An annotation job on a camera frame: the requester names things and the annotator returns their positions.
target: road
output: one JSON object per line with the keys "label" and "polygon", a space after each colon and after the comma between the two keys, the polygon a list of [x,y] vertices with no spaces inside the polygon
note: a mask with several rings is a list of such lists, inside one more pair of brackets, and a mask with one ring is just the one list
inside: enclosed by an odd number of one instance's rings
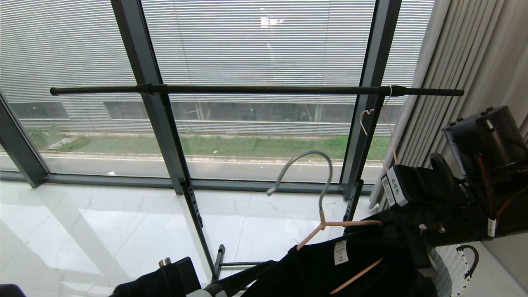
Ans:
{"label": "road", "polygon": [[[44,157],[50,171],[54,173],[115,175],[140,177],[168,177],[163,160],[104,159],[85,157]],[[281,163],[188,161],[193,178],[232,179],[232,180],[275,180],[284,166]],[[1,170],[15,168],[8,156],[0,156]],[[335,165],[332,182],[339,182],[341,166]],[[379,176],[381,166],[366,166],[363,180],[374,183]],[[285,175],[284,181],[323,182],[328,176],[325,164],[294,164]]]}

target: glass pane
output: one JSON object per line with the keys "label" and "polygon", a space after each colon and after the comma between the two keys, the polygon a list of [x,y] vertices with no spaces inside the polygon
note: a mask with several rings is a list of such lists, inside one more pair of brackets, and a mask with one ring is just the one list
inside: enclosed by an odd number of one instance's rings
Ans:
{"label": "glass pane", "polygon": [[[411,86],[423,36],[434,3],[434,0],[402,0],[398,23],[385,68],[383,85]],[[382,162],[384,162],[390,146],[389,128],[394,130],[406,98],[406,96],[391,98],[383,109],[387,118],[383,114],[380,115],[372,139],[374,148],[371,147],[369,150],[369,161],[365,165],[361,177],[365,183],[375,183],[380,175],[383,168]]]}
{"label": "glass pane", "polygon": [[[186,85],[359,84],[374,0],[143,0],[164,83]],[[338,182],[354,98],[171,95],[191,176],[275,180],[294,155],[318,149]],[[324,182],[318,157],[285,180]]]}
{"label": "glass pane", "polygon": [[111,3],[15,0],[0,8],[0,88],[49,169],[167,177],[139,94],[49,92],[135,85]]}
{"label": "glass pane", "polygon": [[0,145],[0,171],[19,171],[11,157],[6,153],[4,147]]}

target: pink clothes hanger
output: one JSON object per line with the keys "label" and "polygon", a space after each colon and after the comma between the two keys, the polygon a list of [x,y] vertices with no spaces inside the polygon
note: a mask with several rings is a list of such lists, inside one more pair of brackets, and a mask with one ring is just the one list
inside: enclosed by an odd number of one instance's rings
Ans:
{"label": "pink clothes hanger", "polygon": [[[300,250],[303,246],[305,246],[308,241],[310,241],[319,231],[321,230],[324,230],[327,226],[342,226],[342,227],[347,227],[347,226],[360,226],[360,225],[379,225],[379,226],[382,226],[383,223],[380,222],[380,221],[376,221],[376,220],[370,220],[370,221],[341,221],[341,222],[327,222],[325,220],[325,212],[323,210],[323,198],[326,194],[326,191],[328,190],[328,187],[330,186],[330,183],[332,181],[332,174],[333,174],[333,168],[332,168],[332,162],[330,160],[330,157],[328,157],[328,155],[326,155],[325,153],[321,152],[321,151],[316,151],[316,150],[311,150],[311,151],[306,151],[304,153],[300,153],[296,156],[294,156],[293,158],[291,158],[288,163],[286,163],[286,165],[284,165],[284,167],[282,168],[282,170],[280,171],[279,173],[279,177],[277,178],[277,181],[275,182],[275,185],[273,188],[269,189],[266,191],[266,194],[268,196],[271,196],[273,193],[275,193],[275,191],[277,191],[277,189],[279,188],[280,186],[280,182],[282,180],[282,178],[284,177],[284,174],[286,174],[286,171],[288,170],[288,168],[290,168],[290,166],[295,163],[297,160],[299,160],[300,158],[304,157],[304,156],[307,156],[307,155],[311,155],[311,154],[316,154],[316,155],[320,155],[322,157],[324,157],[326,159],[326,161],[328,162],[328,168],[329,168],[329,174],[328,174],[328,179],[326,181],[326,184],[325,186],[323,187],[323,190],[321,191],[321,194],[319,196],[319,217],[320,217],[320,224],[319,226],[317,226],[317,228],[315,228],[315,230],[313,230],[309,235],[308,237],[306,237],[302,242],[300,242],[298,245],[297,245],[297,250]],[[363,274],[365,274],[367,271],[369,271],[370,269],[372,269],[373,267],[375,267],[376,265],[378,265],[381,261],[383,260],[383,258],[377,260],[376,262],[372,263],[370,266],[368,266],[367,268],[365,268],[364,270],[362,270],[361,272],[359,272],[358,274],[354,275],[351,279],[349,279],[348,281],[346,281],[345,283],[343,283],[342,285],[340,285],[339,287],[337,287],[335,290],[333,290],[331,292],[331,294],[334,294],[336,292],[339,292],[342,288],[348,286],[349,284],[351,284],[352,282],[354,282],[355,280],[357,280],[359,277],[361,277]]]}

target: green lawn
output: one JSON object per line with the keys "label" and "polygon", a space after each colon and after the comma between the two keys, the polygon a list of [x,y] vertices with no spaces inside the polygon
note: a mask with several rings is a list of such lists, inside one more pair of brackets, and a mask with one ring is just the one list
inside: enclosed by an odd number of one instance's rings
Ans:
{"label": "green lawn", "polygon": [[[64,136],[44,135],[32,137],[33,143],[40,149]],[[256,136],[201,136],[181,137],[186,155],[237,156],[237,157],[291,157],[306,150],[320,150],[333,159],[343,159],[347,136],[325,138],[292,138],[292,137],[256,137]],[[389,146],[389,138],[375,136],[372,144],[382,157]],[[151,136],[81,136],[73,143],[62,146],[57,151],[85,153],[131,153],[160,154],[156,139]],[[376,160],[373,150],[368,159]]]}

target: curtain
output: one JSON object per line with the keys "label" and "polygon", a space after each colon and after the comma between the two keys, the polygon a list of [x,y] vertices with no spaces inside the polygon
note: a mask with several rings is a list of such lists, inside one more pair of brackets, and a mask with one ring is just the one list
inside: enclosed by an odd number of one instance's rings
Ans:
{"label": "curtain", "polygon": [[[528,140],[526,15],[528,2],[522,0],[435,2],[412,86],[463,89],[465,95],[407,99],[393,137],[399,164],[428,167],[429,154],[439,152],[460,174],[440,129],[489,106],[509,105]],[[391,151],[385,163],[394,164]],[[381,189],[376,183],[371,208],[386,208]]]}

